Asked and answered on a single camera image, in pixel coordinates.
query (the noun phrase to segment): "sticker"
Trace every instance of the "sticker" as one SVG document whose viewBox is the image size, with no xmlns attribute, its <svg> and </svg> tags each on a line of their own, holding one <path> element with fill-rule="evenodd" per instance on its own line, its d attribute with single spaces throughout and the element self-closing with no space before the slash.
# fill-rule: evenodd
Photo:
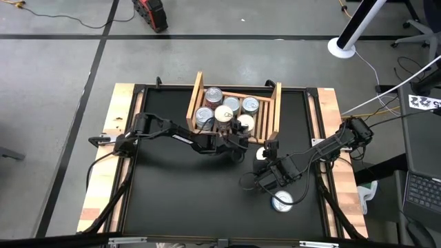
<svg viewBox="0 0 441 248">
<path fill-rule="evenodd" d="M 441 107 L 441 100 L 425 96 L 409 95 L 409 107 L 419 110 L 431 110 Z"/>
<path fill-rule="evenodd" d="M 189 140 L 187 140 L 186 138 L 183 138 L 183 137 L 181 137 L 181 136 L 179 136 L 179 135 L 173 135 L 172 136 L 173 138 L 175 138 L 175 139 L 178 139 L 178 140 L 180 140 L 180 141 L 183 141 L 183 142 L 185 142 L 185 143 L 187 143 L 187 144 L 193 144 L 193 141 L 189 141 Z"/>
</svg>

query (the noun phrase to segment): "laptop keyboard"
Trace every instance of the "laptop keyboard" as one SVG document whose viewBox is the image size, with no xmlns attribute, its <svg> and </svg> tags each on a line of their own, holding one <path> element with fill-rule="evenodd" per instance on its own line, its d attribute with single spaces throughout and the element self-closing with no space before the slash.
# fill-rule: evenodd
<svg viewBox="0 0 441 248">
<path fill-rule="evenodd" d="M 407 200 L 441 213 L 441 183 L 409 173 Z"/>
</svg>

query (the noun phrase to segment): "wooden table frame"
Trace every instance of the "wooden table frame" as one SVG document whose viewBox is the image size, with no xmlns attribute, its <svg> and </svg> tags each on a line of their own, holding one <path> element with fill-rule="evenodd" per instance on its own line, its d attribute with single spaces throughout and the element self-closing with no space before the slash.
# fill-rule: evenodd
<svg viewBox="0 0 441 248">
<path fill-rule="evenodd" d="M 132 83 L 117 83 L 115 85 L 109 110 L 107 111 L 103 133 L 117 136 L 125 132 L 127 124 L 131 123 L 131 121 L 128 122 L 127 120 L 133 119 L 134 115 L 138 113 L 140 109 L 143 109 L 143 103 L 145 102 L 143 99 L 144 94 L 140 92 L 143 89 L 143 85 L 135 85 Z M 314 138 L 324 138 L 333 135 L 341 123 L 340 111 L 338 109 L 334 89 L 311 88 L 307 89 L 307 91 Z M 99 158 L 112 150 L 113 145 L 100 146 L 96 157 Z M 342 152 L 340 156 L 350 161 L 350 157 L 347 153 Z M 77 231 L 87 229 L 93 223 L 94 219 L 103 211 L 111 195 L 116 191 L 117 186 L 124 180 L 129 163 L 130 160 L 128 158 L 109 156 L 94 166 Z M 321 167 L 322 170 L 325 170 L 324 164 L 322 164 Z M 120 178 L 119 182 L 115 181 L 116 177 Z M 335 187 L 334 194 L 336 194 L 341 210 L 357 231 L 364 237 L 367 237 L 365 220 L 362 214 L 351 165 L 342 160 L 337 160 L 332 173 L 328 176 L 323 174 L 322 177 L 326 186 L 329 186 L 329 180 L 333 181 L 331 185 Z M 109 231 L 116 231 L 122 228 L 118 226 L 118 219 L 121 217 L 121 213 L 125 213 L 121 201 L 124 197 L 127 197 L 126 195 L 127 194 L 120 199 L 114 208 L 112 221 L 106 222 L 106 224 L 100 228 L 100 231 L 103 231 L 103 228 Z M 341 225 L 336 224 L 330 206 L 327 203 L 326 206 L 330 236 L 342 237 L 344 235 L 345 238 L 349 238 L 346 231 L 342 230 Z"/>
</svg>

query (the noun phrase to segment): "gray floor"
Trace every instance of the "gray floor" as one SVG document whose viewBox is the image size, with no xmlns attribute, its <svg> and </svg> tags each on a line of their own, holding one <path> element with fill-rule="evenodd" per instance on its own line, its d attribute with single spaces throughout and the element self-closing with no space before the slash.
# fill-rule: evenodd
<svg viewBox="0 0 441 248">
<path fill-rule="evenodd" d="M 419 1 L 414 6 L 423 17 Z M 348 22 L 338 1 L 329 0 L 163 0 L 168 34 L 339 35 Z M 106 22 L 111 0 L 32 1 L 38 13 L 68 14 L 90 25 Z M 354 12 L 356 3 L 348 3 Z M 120 0 L 115 19 L 132 16 L 130 0 Z M 388 3 L 365 35 L 412 35 L 402 4 Z M 0 3 L 0 34 L 101 34 L 69 19 L 34 17 Z M 138 16 L 113 23 L 110 34 L 153 34 Z M 0 145 L 27 155 L 21 162 L 0 159 L 0 238 L 27 238 L 41 214 L 99 41 L 0 40 Z M 399 56 L 426 61 L 427 49 L 390 41 L 359 41 L 357 50 L 378 71 L 380 82 L 399 83 L 393 68 Z M 340 110 L 374 96 L 371 68 L 360 58 L 340 60 L 327 41 L 262 40 L 109 40 L 99 64 L 48 235 L 73 234 L 85 196 L 85 174 L 96 149 L 87 139 L 102 130 L 115 83 L 193 83 L 202 70 L 206 83 L 333 87 Z M 375 111 L 372 103 L 358 113 Z M 391 115 L 375 116 L 374 123 Z M 404 151 L 399 121 L 382 125 L 366 161 L 378 163 Z"/>
</svg>

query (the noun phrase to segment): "wooden crate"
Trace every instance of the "wooden crate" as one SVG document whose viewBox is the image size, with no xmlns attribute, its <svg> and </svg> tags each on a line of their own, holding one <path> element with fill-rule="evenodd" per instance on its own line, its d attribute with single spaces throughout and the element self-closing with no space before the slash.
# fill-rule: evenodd
<svg viewBox="0 0 441 248">
<path fill-rule="evenodd" d="M 198 72 L 194 83 L 192 97 L 187 111 L 187 124 L 192 132 L 199 132 L 196 126 L 196 111 L 198 108 L 205 106 L 205 89 L 203 83 L 202 72 Z M 277 83 L 271 98 L 252 96 L 259 101 L 259 110 L 254 115 L 255 127 L 251 133 L 249 142 L 263 144 L 266 140 L 272 140 L 277 137 L 280 126 L 280 102 L 281 102 L 282 83 Z M 223 91 L 224 98 L 227 96 L 235 96 L 240 101 L 239 114 L 242 110 L 242 101 L 250 95 L 238 94 Z M 216 124 L 210 131 L 201 131 L 201 133 L 219 132 Z"/>
</svg>

